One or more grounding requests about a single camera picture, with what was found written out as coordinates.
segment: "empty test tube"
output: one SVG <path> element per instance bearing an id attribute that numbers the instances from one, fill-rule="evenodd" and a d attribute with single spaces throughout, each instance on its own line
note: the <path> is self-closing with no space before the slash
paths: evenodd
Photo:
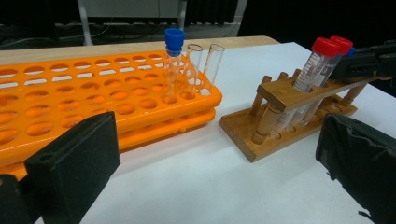
<path id="1" fill-rule="evenodd" d="M 213 43 L 210 45 L 204 68 L 204 74 L 206 76 L 207 82 L 204 82 L 204 86 L 200 89 L 200 93 L 202 95 L 210 95 L 212 86 L 215 83 L 224 50 L 225 48 L 220 44 Z"/>
<path id="2" fill-rule="evenodd" d="M 183 74 L 178 81 L 180 82 L 180 96 L 186 100 L 194 98 L 203 50 L 197 44 L 189 44 L 187 46 Z"/>

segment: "centrifuge tube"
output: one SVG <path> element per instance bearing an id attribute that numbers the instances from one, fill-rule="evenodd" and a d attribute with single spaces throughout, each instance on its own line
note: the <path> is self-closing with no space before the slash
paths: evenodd
<path id="1" fill-rule="evenodd" d="M 189 44 L 187 46 L 183 73 L 178 81 L 180 83 L 180 96 L 183 99 L 190 100 L 194 98 L 203 50 L 197 44 Z"/>
<path id="2" fill-rule="evenodd" d="M 293 84 L 295 89 L 303 92 L 310 91 L 313 81 L 335 56 L 339 49 L 339 45 L 330 39 L 318 37 L 311 49 L 312 52 L 308 61 L 305 63 L 303 70 L 300 75 L 297 76 Z M 274 129 L 271 131 L 272 137 L 278 136 L 279 133 L 287 127 L 297 109 L 283 112 L 278 117 Z"/>
<path id="3" fill-rule="evenodd" d="M 163 65 L 165 83 L 163 85 L 162 101 L 174 104 L 177 101 L 177 76 L 180 67 L 180 53 L 184 43 L 184 32 L 177 28 L 165 30 L 166 55 Z"/>
<path id="4" fill-rule="evenodd" d="M 341 58 L 344 55 L 347 55 L 353 46 L 352 41 L 338 35 L 333 35 L 332 37 L 330 37 L 330 40 L 337 42 L 340 45 L 340 49 L 338 50 L 335 57 L 331 59 L 325 69 L 323 69 L 318 77 L 314 80 L 314 85 L 318 87 L 324 87 L 327 79 L 332 74 L 332 71 L 340 62 Z M 296 112 L 296 114 L 294 115 L 295 118 L 293 118 L 295 119 L 295 123 L 299 122 L 301 125 L 306 126 L 312 119 L 312 116 L 315 114 L 322 101 L 323 99 L 317 100 L 311 105 L 306 106 L 304 110 Z"/>
<path id="5" fill-rule="evenodd" d="M 204 74 L 207 81 L 204 81 L 204 85 L 200 89 L 200 93 L 202 95 L 210 95 L 212 86 L 215 83 L 224 50 L 225 48 L 220 44 L 213 43 L 210 45 L 204 68 Z"/>

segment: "blue cap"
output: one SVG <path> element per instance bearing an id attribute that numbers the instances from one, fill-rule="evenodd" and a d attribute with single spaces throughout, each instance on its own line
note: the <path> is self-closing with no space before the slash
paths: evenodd
<path id="1" fill-rule="evenodd" d="M 177 28 L 165 30 L 165 44 L 168 53 L 175 57 L 181 53 L 184 43 L 184 32 Z"/>
<path id="2" fill-rule="evenodd" d="M 355 53 L 356 49 L 355 48 L 350 48 L 349 52 L 346 54 L 347 57 L 352 56 Z"/>

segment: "orange test tube rack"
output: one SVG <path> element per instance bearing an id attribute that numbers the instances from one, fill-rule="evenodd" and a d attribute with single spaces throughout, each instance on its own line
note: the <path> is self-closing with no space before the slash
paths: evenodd
<path id="1" fill-rule="evenodd" d="M 81 120 L 114 111 L 120 152 L 208 123 L 221 92 L 161 101 L 165 51 L 0 66 L 0 173 L 25 176 L 24 160 Z M 197 89 L 207 79 L 200 73 Z"/>

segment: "wooden tabletop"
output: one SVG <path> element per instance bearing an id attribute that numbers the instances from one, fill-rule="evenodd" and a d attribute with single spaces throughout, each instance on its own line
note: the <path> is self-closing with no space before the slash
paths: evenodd
<path id="1" fill-rule="evenodd" d="M 276 40 L 269 36 L 240 36 L 240 37 L 223 37 L 208 39 L 189 39 L 185 40 L 184 47 L 190 43 L 199 44 L 204 49 L 209 49 L 213 42 L 221 44 L 224 48 L 242 48 L 259 45 L 278 44 Z M 151 50 L 164 49 L 164 41 L 143 42 L 130 44 L 98 45 L 98 46 L 81 46 L 68 48 L 51 48 L 51 49 L 14 49 L 0 50 L 0 64 L 12 63 L 30 63 L 42 62 L 70 58 L 82 58 L 99 55 L 111 55 L 122 53 L 133 53 Z"/>

